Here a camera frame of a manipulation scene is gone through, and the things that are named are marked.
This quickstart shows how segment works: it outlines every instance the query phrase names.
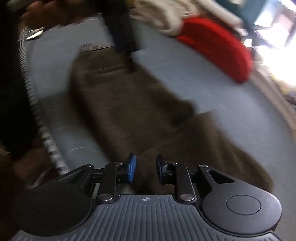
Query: circular cover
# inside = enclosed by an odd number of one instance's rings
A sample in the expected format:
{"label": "circular cover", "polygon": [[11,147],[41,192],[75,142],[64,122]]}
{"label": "circular cover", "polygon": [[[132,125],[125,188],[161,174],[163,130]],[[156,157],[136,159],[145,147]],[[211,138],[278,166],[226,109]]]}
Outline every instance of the circular cover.
{"label": "circular cover", "polygon": [[258,199],[248,195],[237,195],[229,198],[226,202],[230,211],[240,215],[252,215],[261,208]]}
{"label": "circular cover", "polygon": [[73,185],[44,184],[24,192],[15,203],[18,227],[36,236],[66,233],[82,224],[91,213],[92,202]]}
{"label": "circular cover", "polygon": [[239,180],[216,184],[201,208],[216,227],[240,235],[274,230],[282,211],[275,196]]}

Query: person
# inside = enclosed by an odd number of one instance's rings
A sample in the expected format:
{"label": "person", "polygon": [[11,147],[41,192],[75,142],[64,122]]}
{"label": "person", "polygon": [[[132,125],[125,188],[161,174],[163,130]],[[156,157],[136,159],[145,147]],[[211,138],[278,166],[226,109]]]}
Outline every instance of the person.
{"label": "person", "polygon": [[79,1],[68,0],[66,4],[37,1],[27,7],[21,18],[8,11],[5,1],[0,1],[0,240],[11,239],[17,231],[12,218],[14,198],[36,178],[38,170],[51,164],[37,135],[20,71],[18,33],[23,26],[49,29],[79,22],[85,12],[69,14],[67,9],[68,6],[79,9]]}

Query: red cushion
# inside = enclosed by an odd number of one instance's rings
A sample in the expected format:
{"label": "red cushion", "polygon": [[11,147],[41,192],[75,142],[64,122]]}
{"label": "red cushion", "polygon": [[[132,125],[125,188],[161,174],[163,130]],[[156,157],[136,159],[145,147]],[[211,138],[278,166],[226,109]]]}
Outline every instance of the red cushion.
{"label": "red cushion", "polygon": [[253,66],[248,49],[219,24],[207,18],[186,19],[177,39],[202,53],[235,82],[248,81]]}

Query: brown rug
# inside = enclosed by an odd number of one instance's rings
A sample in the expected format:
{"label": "brown rug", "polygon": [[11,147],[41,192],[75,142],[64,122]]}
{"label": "brown rug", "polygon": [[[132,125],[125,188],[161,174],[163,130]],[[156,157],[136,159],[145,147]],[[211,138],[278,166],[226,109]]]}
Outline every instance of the brown rug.
{"label": "brown rug", "polygon": [[131,73],[113,47],[81,48],[73,63],[71,95],[111,161],[136,154],[133,188],[138,194],[173,193],[172,186],[158,182],[159,153],[189,170],[207,164],[272,191],[271,177],[223,136],[210,113],[195,115],[189,101],[169,92],[141,66]]}

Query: white fabric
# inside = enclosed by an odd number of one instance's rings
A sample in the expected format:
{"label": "white fabric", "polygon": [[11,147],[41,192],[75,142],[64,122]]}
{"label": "white fabric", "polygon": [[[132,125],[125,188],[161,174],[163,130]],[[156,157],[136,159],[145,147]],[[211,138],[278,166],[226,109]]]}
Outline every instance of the white fabric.
{"label": "white fabric", "polygon": [[235,30],[236,32],[238,32],[239,35],[242,36],[242,37],[246,37],[246,36],[249,35],[249,33],[247,32],[247,30],[245,30],[245,29],[243,29],[243,28],[234,28],[234,30]]}
{"label": "white fabric", "polygon": [[243,5],[246,0],[230,0],[230,2],[237,4],[237,5]]}
{"label": "white fabric", "polygon": [[176,37],[183,26],[183,18],[196,17],[198,9],[191,0],[135,0],[131,17],[150,23],[161,33]]}
{"label": "white fabric", "polygon": [[229,26],[233,28],[242,28],[243,20],[222,7],[215,0],[196,0],[196,2]]}

